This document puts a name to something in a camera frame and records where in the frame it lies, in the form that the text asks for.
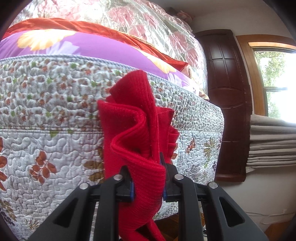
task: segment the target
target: red knitted garment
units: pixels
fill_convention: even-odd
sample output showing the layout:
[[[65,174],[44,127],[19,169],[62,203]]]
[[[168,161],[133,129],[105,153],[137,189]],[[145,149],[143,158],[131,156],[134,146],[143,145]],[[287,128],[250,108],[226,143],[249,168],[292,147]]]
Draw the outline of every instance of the red knitted garment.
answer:
[[[152,217],[161,207],[165,169],[160,151],[170,163],[178,131],[173,128],[172,109],[156,107],[147,74],[134,71],[110,89],[111,96],[98,101],[104,131],[105,177],[127,165],[135,187],[132,203],[120,203],[119,235],[124,241],[147,241],[136,231],[146,225],[157,241],[165,239]]]

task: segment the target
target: triangular cutout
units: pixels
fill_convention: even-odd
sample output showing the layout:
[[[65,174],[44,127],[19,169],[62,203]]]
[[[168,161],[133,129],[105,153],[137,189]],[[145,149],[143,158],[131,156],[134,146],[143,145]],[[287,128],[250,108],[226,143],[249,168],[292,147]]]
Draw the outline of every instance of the triangular cutout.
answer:
[[[78,202],[78,198],[74,198],[69,205],[62,211],[62,213],[54,220],[54,224],[68,228]]]
[[[244,223],[244,219],[223,197],[219,198],[228,227]]]

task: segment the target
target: red-orange fabric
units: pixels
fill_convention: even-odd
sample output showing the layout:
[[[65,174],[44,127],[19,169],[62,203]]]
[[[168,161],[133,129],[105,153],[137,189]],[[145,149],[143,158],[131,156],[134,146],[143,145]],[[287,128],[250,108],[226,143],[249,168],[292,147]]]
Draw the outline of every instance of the red-orange fabric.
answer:
[[[10,27],[4,34],[3,39],[14,33],[18,33],[21,31],[50,28],[73,30],[81,33],[95,34],[120,41],[122,43],[141,49],[144,52],[149,53],[155,57],[158,57],[159,59],[165,61],[166,63],[173,66],[176,70],[180,72],[188,65],[188,63],[175,60],[169,57],[168,55],[159,52],[156,48],[152,47],[151,45],[146,44],[128,34],[104,27],[100,24],[89,23],[84,21],[68,21],[62,18],[27,19]]]
[[[118,174],[127,165],[135,187],[135,200],[119,206],[119,235],[124,241],[148,241],[136,230],[144,225],[157,241],[164,241],[152,220],[162,203],[165,168],[160,152],[170,163],[179,132],[170,124],[174,111],[155,106],[147,74],[133,71],[99,100],[104,131],[105,177]]]

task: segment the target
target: orange blanket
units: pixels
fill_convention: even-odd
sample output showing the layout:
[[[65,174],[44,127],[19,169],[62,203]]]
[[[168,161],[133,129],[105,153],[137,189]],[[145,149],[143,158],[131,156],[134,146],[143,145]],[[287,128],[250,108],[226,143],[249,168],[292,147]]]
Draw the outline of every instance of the orange blanket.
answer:
[[[104,36],[110,39],[120,41],[122,43],[128,44],[135,48],[141,49],[142,51],[149,53],[169,65],[173,66],[178,71],[182,71],[188,63],[183,61],[175,60],[168,55],[165,55],[159,52],[156,48],[152,47],[149,44],[146,44],[139,39],[130,36],[128,34],[119,32],[117,30],[104,27],[96,23],[88,23],[84,21],[68,21],[61,18],[32,18],[20,23],[17,23],[10,27],[3,36],[3,39],[21,31],[25,30],[37,30],[37,29],[64,29],[64,30],[73,30],[81,33],[95,34]]]

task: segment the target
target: purple fabric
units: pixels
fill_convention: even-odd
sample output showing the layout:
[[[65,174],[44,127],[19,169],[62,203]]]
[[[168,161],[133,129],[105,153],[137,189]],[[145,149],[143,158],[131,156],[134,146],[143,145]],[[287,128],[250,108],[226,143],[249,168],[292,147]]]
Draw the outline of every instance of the purple fabric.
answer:
[[[0,42],[0,59],[32,54],[69,54],[100,58],[144,70],[199,94],[199,86],[181,72],[164,73],[140,51],[119,41],[76,32],[74,35],[64,37],[60,42],[47,49],[32,51],[30,47],[18,47],[18,39],[25,32],[27,31],[13,34]]]

